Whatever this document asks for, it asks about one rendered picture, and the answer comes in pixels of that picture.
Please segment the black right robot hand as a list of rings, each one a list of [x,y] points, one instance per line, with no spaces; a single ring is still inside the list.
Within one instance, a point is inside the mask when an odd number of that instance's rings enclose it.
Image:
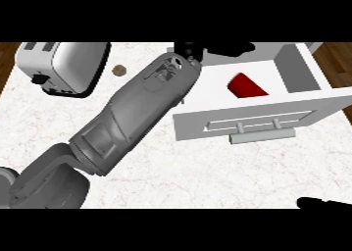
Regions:
[[[322,201],[313,197],[300,197],[297,199],[297,207],[300,209],[352,209],[352,204],[331,200]]]

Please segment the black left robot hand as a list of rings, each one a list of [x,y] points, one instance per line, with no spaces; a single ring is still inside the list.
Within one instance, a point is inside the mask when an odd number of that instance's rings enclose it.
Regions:
[[[250,42],[176,42],[174,53],[185,60],[202,61],[202,53],[227,57],[239,57],[245,52],[254,50]]]

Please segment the red can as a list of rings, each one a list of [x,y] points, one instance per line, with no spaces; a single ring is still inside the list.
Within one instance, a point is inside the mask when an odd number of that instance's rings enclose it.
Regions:
[[[266,91],[251,81],[251,79],[238,73],[227,83],[227,89],[238,98],[266,96]]]

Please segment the white open drawer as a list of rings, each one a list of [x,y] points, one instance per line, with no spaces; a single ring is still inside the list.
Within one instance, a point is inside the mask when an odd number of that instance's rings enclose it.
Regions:
[[[242,73],[267,93],[238,98],[227,90]],[[352,104],[352,87],[331,88],[304,43],[254,42],[254,50],[239,57],[204,53],[199,79],[180,105],[204,111],[297,101],[344,101]]]

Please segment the silver toaster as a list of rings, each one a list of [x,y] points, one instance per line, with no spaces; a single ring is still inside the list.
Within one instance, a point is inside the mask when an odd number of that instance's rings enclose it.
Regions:
[[[109,52],[108,42],[22,42],[15,63],[47,95],[87,97]]]

